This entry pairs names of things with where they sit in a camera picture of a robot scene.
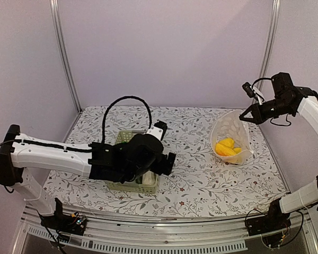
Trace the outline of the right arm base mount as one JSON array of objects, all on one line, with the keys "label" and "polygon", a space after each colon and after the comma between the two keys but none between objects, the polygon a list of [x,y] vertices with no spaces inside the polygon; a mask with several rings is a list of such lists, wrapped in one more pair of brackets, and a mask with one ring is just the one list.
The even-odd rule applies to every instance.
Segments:
[{"label": "right arm base mount", "polygon": [[249,219],[248,215],[245,217],[244,224],[249,236],[265,234],[291,226],[290,213],[282,213],[279,201],[280,199],[277,199],[270,203],[266,215],[263,214],[262,216],[251,217]]}]

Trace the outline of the yellow starfruit piece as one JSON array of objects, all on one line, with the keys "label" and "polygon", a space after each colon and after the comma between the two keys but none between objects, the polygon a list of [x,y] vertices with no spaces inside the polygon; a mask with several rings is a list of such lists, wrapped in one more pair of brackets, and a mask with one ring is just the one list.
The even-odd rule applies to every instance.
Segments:
[{"label": "yellow starfruit piece", "polygon": [[242,152],[242,148],[241,148],[241,147],[235,147],[235,148],[233,148],[233,151],[234,151],[236,154],[238,154],[238,153]]}]

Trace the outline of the clear zip top bag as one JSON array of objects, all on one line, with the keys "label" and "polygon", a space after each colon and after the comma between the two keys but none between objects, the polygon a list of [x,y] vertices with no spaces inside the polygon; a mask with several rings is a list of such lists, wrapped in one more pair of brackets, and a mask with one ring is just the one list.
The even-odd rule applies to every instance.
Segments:
[{"label": "clear zip top bag", "polygon": [[[217,158],[223,162],[241,165],[253,155],[249,141],[248,123],[239,119],[242,110],[233,110],[221,116],[214,124],[210,134],[210,144]],[[220,156],[215,151],[215,145],[222,139],[232,138],[234,147],[241,147],[242,152],[229,157]]]}]

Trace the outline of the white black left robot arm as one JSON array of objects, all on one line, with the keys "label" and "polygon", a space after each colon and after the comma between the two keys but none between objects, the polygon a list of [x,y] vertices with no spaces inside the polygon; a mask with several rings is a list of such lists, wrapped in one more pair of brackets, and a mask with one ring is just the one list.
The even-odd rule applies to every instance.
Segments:
[{"label": "white black left robot arm", "polygon": [[132,182],[148,171],[170,175],[176,155],[163,153],[165,128],[153,126],[130,141],[110,145],[52,143],[20,132],[11,125],[0,144],[0,184],[16,190],[57,230],[68,225],[65,214],[56,210],[51,198],[33,178],[28,168],[77,174],[93,180],[114,183]]}]

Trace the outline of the white green bok choy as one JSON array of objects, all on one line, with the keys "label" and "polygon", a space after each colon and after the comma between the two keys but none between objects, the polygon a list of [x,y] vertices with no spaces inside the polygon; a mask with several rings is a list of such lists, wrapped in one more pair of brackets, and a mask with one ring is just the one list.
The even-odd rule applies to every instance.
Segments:
[{"label": "white green bok choy", "polygon": [[143,185],[153,185],[155,183],[156,183],[156,175],[153,172],[148,171],[142,175]]}]

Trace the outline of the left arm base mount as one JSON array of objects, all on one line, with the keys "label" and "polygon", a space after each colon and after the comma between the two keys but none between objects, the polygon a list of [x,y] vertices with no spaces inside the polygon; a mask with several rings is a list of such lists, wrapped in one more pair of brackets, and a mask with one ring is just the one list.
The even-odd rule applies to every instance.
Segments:
[{"label": "left arm base mount", "polygon": [[87,225],[87,217],[83,214],[80,215],[78,212],[71,215],[64,214],[63,204],[58,198],[55,198],[55,211],[51,215],[39,214],[39,217],[42,226],[54,229],[56,232],[83,236]]}]

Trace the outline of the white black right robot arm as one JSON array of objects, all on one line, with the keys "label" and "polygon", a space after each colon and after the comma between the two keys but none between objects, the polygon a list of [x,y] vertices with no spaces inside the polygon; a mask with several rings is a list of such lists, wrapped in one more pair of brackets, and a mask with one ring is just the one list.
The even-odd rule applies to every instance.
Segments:
[{"label": "white black right robot arm", "polygon": [[[272,84],[274,99],[266,101],[261,92],[254,87],[260,81],[268,80]],[[289,73],[280,72],[272,77],[262,77],[252,84],[242,85],[248,97],[257,103],[249,106],[239,119],[260,125],[279,116],[304,118],[318,135],[318,93],[308,87],[295,86]],[[290,214],[302,208],[318,203],[318,175],[316,179],[299,190],[270,203],[269,215],[264,218],[263,226],[274,231],[284,222],[283,214]]]}]

